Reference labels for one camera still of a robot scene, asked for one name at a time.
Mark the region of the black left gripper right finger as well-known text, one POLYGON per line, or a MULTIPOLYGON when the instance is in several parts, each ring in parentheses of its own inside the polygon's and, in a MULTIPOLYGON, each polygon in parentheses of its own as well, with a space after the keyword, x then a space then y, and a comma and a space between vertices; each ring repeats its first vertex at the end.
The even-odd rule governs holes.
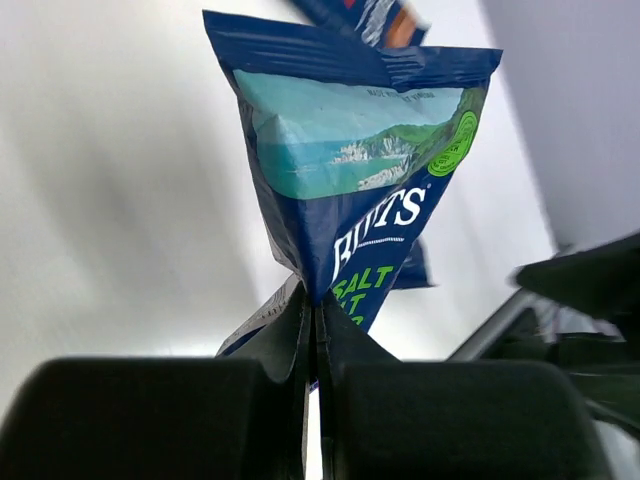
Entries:
POLYGON ((530 361, 404 362, 333 296, 314 315, 327 479, 609 479, 587 407, 530 361))

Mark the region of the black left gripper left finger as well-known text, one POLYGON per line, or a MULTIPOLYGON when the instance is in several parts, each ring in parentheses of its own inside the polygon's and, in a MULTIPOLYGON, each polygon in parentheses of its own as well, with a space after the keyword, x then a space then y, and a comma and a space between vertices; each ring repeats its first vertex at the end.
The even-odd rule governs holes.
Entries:
POLYGON ((2 477, 303 478, 312 313, 297 286, 228 356, 42 363, 2 424, 2 477))

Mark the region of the Burts sea salt vinegar bag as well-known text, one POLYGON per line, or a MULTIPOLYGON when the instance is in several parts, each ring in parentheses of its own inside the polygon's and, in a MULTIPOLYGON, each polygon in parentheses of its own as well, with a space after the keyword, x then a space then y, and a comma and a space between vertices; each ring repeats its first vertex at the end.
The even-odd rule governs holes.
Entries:
POLYGON ((303 285, 369 330, 468 155, 498 49, 376 49, 312 26, 207 11, 275 259, 290 277, 220 347, 236 351, 303 285))

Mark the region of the Burts spicy sweet chilli bag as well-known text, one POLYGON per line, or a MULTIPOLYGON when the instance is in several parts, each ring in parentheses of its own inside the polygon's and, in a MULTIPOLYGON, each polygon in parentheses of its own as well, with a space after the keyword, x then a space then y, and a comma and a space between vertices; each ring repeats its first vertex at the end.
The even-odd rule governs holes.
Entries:
POLYGON ((403 261, 399 273, 393 282, 392 290, 431 288, 431 271, 424 242, 417 239, 403 261))

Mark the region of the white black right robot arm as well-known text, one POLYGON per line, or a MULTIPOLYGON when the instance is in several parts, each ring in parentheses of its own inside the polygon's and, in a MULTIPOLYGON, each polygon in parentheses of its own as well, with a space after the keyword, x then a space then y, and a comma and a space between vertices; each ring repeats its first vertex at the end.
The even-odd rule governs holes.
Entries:
POLYGON ((593 419, 639 437, 639 235, 521 267, 517 288, 452 361, 534 360, 563 370, 593 419))

